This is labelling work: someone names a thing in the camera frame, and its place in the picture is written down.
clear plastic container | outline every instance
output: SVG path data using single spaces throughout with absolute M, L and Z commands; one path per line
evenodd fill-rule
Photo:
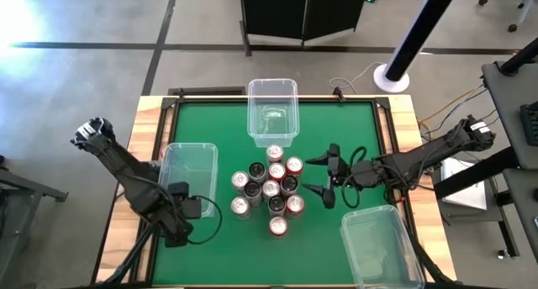
M 256 147 L 289 147 L 299 133 L 297 83 L 291 79 L 256 79 L 249 84 L 249 135 Z
M 215 199 L 217 187 L 217 146 L 210 143 L 172 143 L 166 147 L 162 161 L 159 185 L 185 181 L 189 194 Z M 212 217 L 214 206 L 202 200 L 202 218 Z
M 358 288 L 424 288 L 425 279 L 397 208 L 347 213 L 340 228 Z

floor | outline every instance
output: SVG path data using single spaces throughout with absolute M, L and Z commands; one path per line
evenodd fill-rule
M 13 172 L 70 192 L 66 203 L 42 203 L 18 283 L 36 282 L 48 289 L 90 281 L 115 184 L 95 158 L 69 143 L 90 117 L 108 118 L 125 145 L 141 94 L 165 95 L 174 87 L 244 86 L 270 77 L 294 79 L 302 94 L 331 93 L 330 78 L 352 78 L 372 62 L 390 60 L 422 1 L 365 3 L 354 34 L 317 41 L 376 47 L 379 54 L 257 51 L 245 57 L 238 46 L 162 50 L 165 43 L 240 45 L 240 0 L 0 0 L 0 154 Z M 480 8 L 477 0 L 453 1 L 425 45 L 453 51 L 418 55 L 409 68 L 406 92 L 413 96 L 418 118 L 477 87 L 482 64 L 507 60 L 511 50 L 536 37 L 538 16 L 532 11 L 516 33 L 506 31 L 517 19 L 518 4 L 490 0 Z M 169 26 L 163 25 L 167 7 L 173 11 Z M 251 39 L 252 44 L 269 42 Z M 97 47 L 107 49 L 91 49 L 96 43 L 106 43 Z M 381 93 L 371 74 L 369 70 L 356 81 L 359 93 Z M 470 113 L 483 117 L 492 111 L 484 93 L 457 110 L 441 132 Z M 439 123 L 442 115 L 430 124 Z M 480 157 L 508 145 L 500 122 L 491 129 L 498 134 L 495 146 L 476 154 Z M 522 254 L 515 260 L 496 258 L 496 250 L 504 246 L 494 223 L 446 227 L 460 281 L 535 287 L 535 259 L 515 209 L 507 211 Z

green table surface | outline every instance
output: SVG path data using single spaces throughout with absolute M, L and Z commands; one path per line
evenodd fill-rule
M 349 261 L 340 235 L 344 214 L 349 209 L 336 192 L 336 206 L 324 209 L 320 198 L 303 187 L 298 194 L 306 208 L 289 221 L 282 238 L 268 231 L 269 212 L 262 204 L 251 219 L 238 220 L 229 208 L 236 197 L 230 185 L 232 174 L 246 171 L 255 162 L 265 162 L 265 149 L 256 148 L 246 130 L 245 103 L 186 103 L 181 106 L 176 142 L 213 143 L 219 150 L 219 174 L 215 201 L 223 212 L 222 229 L 204 245 L 157 250 L 154 285 L 292 285 L 352 284 Z M 349 160 L 358 146 L 367 147 L 366 160 L 380 155 L 377 134 L 368 102 L 306 102 L 299 105 L 300 133 L 285 156 L 303 160 L 322 155 L 330 143 L 340 145 Z M 306 165 L 303 183 L 326 185 L 324 166 Z M 361 193 L 358 209 L 385 204 L 384 188 Z M 213 218 L 193 221 L 192 240 L 209 236 L 218 222 Z

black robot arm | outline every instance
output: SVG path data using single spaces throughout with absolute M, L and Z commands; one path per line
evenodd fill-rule
M 422 172 L 439 165 L 444 159 L 460 151 L 482 151 L 493 145 L 495 134 L 492 133 L 482 120 L 476 120 L 471 115 L 462 119 L 454 129 L 438 139 L 434 139 L 408 152 L 398 152 L 382 155 L 371 160 L 363 160 L 367 150 L 358 148 L 346 163 L 340 157 L 340 146 L 331 144 L 329 150 L 321 157 L 306 160 L 307 164 L 327 166 L 329 187 L 303 184 L 303 186 L 322 197 L 326 208 L 335 206 L 335 187 L 354 187 L 357 191 L 357 203 L 350 205 L 358 207 L 358 193 L 363 188 L 376 187 L 384 183 L 392 189 L 415 189 L 419 184 Z M 358 160 L 355 156 L 361 153 Z
M 158 186 L 160 167 L 136 160 L 118 144 L 112 124 L 105 118 L 92 118 L 83 124 L 71 142 L 103 163 L 124 187 L 131 209 L 163 231 L 167 246 L 187 244 L 193 231 L 187 219 L 200 218 L 202 213 L 201 200 L 189 197 L 187 183 L 175 183 L 166 190 Z

soda can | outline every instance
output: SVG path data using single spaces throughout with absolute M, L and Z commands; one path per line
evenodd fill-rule
M 251 203 L 252 207 L 260 206 L 261 187 L 260 184 L 250 181 L 245 185 L 245 197 Z
M 231 206 L 234 215 L 240 220 L 247 220 L 251 217 L 251 204 L 245 197 L 236 197 Z
M 298 157 L 291 157 L 286 161 L 286 174 L 290 176 L 295 176 L 297 180 L 301 177 L 303 173 L 303 161 Z
M 283 217 L 274 217 L 269 221 L 269 231 L 275 237 L 282 237 L 287 232 L 287 221 Z
M 286 201 L 286 218 L 296 218 L 303 213 L 304 200 L 299 195 L 293 195 Z
M 272 144 L 266 150 L 267 164 L 282 163 L 284 159 L 284 148 L 280 145 Z
M 261 187 L 261 195 L 265 202 L 269 201 L 271 197 L 278 196 L 280 194 L 280 184 L 273 180 L 269 180 L 263 183 Z
M 266 167 L 259 162 L 252 163 L 249 167 L 249 176 L 252 181 L 258 182 L 258 184 L 263 184 L 266 181 Z
M 297 194 L 297 188 L 298 181 L 294 176 L 285 176 L 280 182 L 280 192 L 285 198 Z
M 270 198 L 267 206 L 272 217 L 283 217 L 286 212 L 286 201 L 280 196 Z
M 232 186 L 238 195 L 243 196 L 245 193 L 245 185 L 249 181 L 249 175 L 244 171 L 237 171 L 232 176 Z
M 273 163 L 269 166 L 269 179 L 280 182 L 286 175 L 286 168 L 280 163 Z

